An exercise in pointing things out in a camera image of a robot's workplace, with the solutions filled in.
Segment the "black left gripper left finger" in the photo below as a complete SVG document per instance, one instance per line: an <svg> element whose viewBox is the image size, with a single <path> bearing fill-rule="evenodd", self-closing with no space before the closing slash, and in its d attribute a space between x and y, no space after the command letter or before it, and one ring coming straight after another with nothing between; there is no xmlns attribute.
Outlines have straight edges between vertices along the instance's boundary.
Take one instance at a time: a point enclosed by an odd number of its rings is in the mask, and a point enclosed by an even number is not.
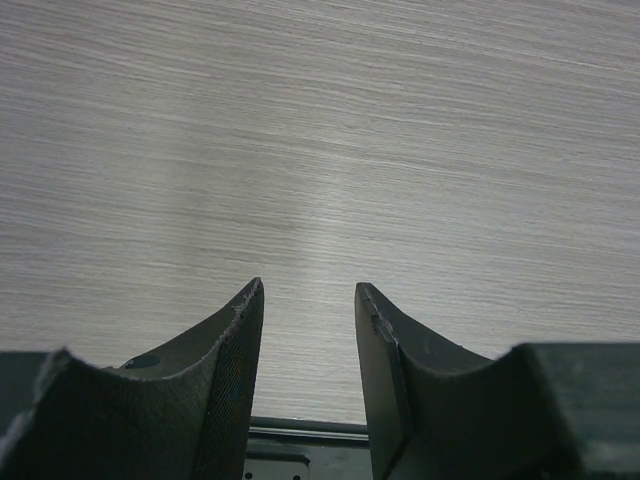
<svg viewBox="0 0 640 480"><path fill-rule="evenodd" d="M251 280L219 311L124 365L67 349L1 355L5 479L238 479L263 326Z"/></svg>

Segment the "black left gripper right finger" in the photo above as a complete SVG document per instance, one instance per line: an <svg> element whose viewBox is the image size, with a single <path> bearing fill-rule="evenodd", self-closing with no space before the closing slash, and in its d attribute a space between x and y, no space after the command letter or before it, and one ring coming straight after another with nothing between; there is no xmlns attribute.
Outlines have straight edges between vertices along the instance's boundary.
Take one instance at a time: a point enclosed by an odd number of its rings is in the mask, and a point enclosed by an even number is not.
<svg viewBox="0 0 640 480"><path fill-rule="evenodd" d="M635 479L639 347L524 343L491 360L370 283L355 326L377 479Z"/></svg>

